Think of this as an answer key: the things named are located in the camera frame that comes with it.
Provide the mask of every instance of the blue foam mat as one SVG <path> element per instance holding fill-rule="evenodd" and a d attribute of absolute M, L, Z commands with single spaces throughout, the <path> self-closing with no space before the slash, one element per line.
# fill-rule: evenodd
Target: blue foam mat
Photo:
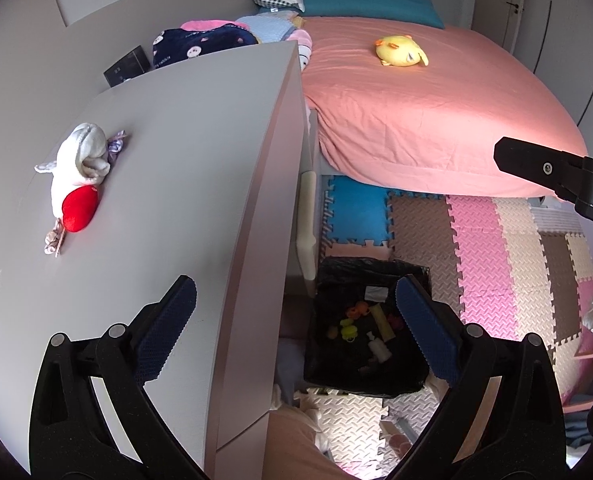
<path fill-rule="evenodd" d="M 388 232 L 387 199 L 394 193 L 418 198 L 439 198 L 439 195 L 413 193 L 387 187 L 362 184 L 348 176 L 333 176 L 327 191 L 328 240 L 340 243 L 365 245 L 374 240 L 375 245 L 391 239 Z"/>

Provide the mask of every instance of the yellow chick plush toy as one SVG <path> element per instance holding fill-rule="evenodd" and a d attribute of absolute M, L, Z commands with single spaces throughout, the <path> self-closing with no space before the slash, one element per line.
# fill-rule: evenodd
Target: yellow chick plush toy
<path fill-rule="evenodd" d="M 375 41 L 375 45 L 384 66 L 411 66 L 419 61 L 428 65 L 428 57 L 411 36 L 386 36 Z"/>

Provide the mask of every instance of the screw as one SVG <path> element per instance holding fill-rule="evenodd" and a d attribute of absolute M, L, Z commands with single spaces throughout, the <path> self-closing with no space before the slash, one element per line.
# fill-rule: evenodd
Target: screw
<path fill-rule="evenodd" d="M 65 341 L 65 336 L 63 334 L 54 334 L 50 340 L 50 344 L 52 346 L 61 346 L 63 341 Z"/>
<path fill-rule="evenodd" d="M 469 324 L 465 331 L 472 337 L 481 337 L 483 335 L 483 328 L 476 323 Z"/>
<path fill-rule="evenodd" d="M 534 346 L 541 345 L 541 338 L 538 334 L 528 334 L 528 341 L 530 341 L 530 344 Z"/>
<path fill-rule="evenodd" d="M 108 335 L 113 338 L 121 337 L 126 333 L 125 325 L 116 324 L 112 325 L 108 330 Z"/>

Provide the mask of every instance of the black storage box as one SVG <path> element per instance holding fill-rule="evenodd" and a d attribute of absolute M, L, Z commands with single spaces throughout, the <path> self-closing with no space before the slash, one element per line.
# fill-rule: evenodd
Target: black storage box
<path fill-rule="evenodd" d="M 305 350 L 305 381 L 344 392 L 393 398 L 417 392 L 423 387 L 429 366 L 414 337 L 399 313 L 395 301 L 397 281 L 412 274 L 431 295 L 430 275 L 426 267 L 373 258 L 324 259 L 318 270 L 317 296 L 310 320 Z M 369 301 L 369 306 L 380 304 L 395 338 L 385 343 L 392 356 L 379 363 L 368 343 L 368 332 L 383 339 L 372 314 L 353 321 L 357 327 L 354 341 L 341 335 L 340 322 L 346 319 L 349 308 L 366 300 L 366 287 L 380 288 L 381 301 Z"/>

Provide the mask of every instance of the pink blanket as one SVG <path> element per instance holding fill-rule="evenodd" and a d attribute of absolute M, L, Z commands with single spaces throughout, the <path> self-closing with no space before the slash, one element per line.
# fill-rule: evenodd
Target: pink blanket
<path fill-rule="evenodd" d="M 547 189 L 501 173 L 494 144 L 514 137 L 587 155 L 552 93 L 518 60 L 471 30 L 369 18 L 308 18 L 304 92 L 330 164 L 376 186 L 530 197 Z M 427 67 L 382 66 L 374 42 L 409 34 Z"/>

